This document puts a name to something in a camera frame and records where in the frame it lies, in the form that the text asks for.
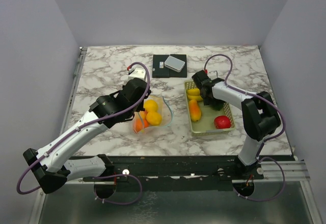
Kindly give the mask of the red apple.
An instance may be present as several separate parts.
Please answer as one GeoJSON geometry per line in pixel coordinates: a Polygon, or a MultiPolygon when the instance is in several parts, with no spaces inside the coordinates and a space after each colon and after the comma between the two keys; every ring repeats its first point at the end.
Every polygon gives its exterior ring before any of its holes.
{"type": "Polygon", "coordinates": [[[216,129],[231,128],[231,121],[227,116],[218,116],[214,119],[214,126],[216,129]]]}

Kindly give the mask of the pale green plastic basket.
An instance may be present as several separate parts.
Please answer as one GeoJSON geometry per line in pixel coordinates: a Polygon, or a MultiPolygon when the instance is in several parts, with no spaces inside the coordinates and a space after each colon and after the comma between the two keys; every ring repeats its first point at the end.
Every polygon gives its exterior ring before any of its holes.
{"type": "Polygon", "coordinates": [[[202,112],[202,116],[199,121],[193,122],[190,117],[190,111],[187,98],[187,91],[189,89],[195,89],[196,85],[193,81],[188,80],[184,82],[184,95],[186,99],[186,109],[188,120],[190,124],[190,131],[192,136],[204,136],[204,135],[214,135],[224,132],[229,132],[235,129],[235,124],[233,120],[232,109],[229,103],[224,103],[221,110],[216,110],[212,106],[204,105],[203,101],[198,102],[199,108],[202,112]],[[230,128],[216,129],[214,125],[214,119],[218,116],[226,116],[231,122],[230,128]]]}

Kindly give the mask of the yellow orange mango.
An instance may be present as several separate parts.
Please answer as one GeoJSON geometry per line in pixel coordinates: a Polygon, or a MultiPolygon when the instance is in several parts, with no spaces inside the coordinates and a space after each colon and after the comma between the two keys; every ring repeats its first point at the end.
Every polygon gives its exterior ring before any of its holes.
{"type": "Polygon", "coordinates": [[[192,99],[188,102],[189,115],[192,122],[197,122],[201,119],[202,113],[197,100],[192,99]]]}

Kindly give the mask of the orange tangerine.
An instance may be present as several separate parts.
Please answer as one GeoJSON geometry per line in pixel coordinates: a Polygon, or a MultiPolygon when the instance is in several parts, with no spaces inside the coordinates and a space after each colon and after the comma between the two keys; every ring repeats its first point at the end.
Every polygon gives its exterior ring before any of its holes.
{"type": "Polygon", "coordinates": [[[135,119],[133,122],[133,130],[135,133],[139,133],[140,131],[146,128],[147,121],[143,119],[135,119]]]}

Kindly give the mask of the yellow lemon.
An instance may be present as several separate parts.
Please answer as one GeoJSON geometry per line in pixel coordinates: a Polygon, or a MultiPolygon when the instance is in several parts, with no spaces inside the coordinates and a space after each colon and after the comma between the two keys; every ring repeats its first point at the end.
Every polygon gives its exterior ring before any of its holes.
{"type": "Polygon", "coordinates": [[[158,104],[155,100],[146,100],[144,102],[145,111],[149,112],[158,112],[158,104]]]}

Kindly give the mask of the clear zip top bag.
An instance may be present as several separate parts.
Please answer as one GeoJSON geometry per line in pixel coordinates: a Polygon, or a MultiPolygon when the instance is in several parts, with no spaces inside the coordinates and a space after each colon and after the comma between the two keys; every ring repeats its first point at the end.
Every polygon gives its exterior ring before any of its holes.
{"type": "Polygon", "coordinates": [[[132,130],[135,134],[146,134],[168,127],[173,113],[164,97],[150,95],[144,100],[144,110],[134,113],[132,130]]]}

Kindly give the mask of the orange yellow peach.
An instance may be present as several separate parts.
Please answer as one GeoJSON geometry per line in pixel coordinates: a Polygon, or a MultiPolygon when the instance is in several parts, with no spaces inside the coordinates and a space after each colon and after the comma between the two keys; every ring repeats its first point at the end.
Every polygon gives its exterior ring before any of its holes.
{"type": "Polygon", "coordinates": [[[151,126],[159,126],[162,122],[162,116],[158,112],[149,112],[146,115],[146,120],[151,126]]]}

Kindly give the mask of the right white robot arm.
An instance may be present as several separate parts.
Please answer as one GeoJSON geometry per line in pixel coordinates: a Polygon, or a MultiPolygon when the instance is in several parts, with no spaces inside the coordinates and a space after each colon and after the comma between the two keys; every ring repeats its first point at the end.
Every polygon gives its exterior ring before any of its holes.
{"type": "Polygon", "coordinates": [[[201,70],[192,76],[192,80],[200,91],[204,105],[221,109],[229,103],[242,111],[243,127],[247,136],[242,150],[237,156],[234,173],[245,179],[257,162],[264,143],[281,125],[280,113],[277,111],[268,92],[251,93],[231,85],[221,78],[211,79],[201,70]]]}

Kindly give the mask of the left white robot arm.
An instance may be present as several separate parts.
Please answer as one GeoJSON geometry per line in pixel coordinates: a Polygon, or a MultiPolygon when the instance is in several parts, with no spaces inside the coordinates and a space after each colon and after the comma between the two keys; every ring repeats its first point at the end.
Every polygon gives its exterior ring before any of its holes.
{"type": "Polygon", "coordinates": [[[77,178],[108,180],[113,165],[106,156],[84,159],[72,159],[72,156],[115,124],[131,121],[135,112],[143,109],[144,99],[149,94],[149,83],[133,78],[121,90],[98,97],[78,122],[57,139],[40,149],[25,150],[23,157],[29,166],[27,170],[34,174],[39,188],[49,194],[77,178]]]}

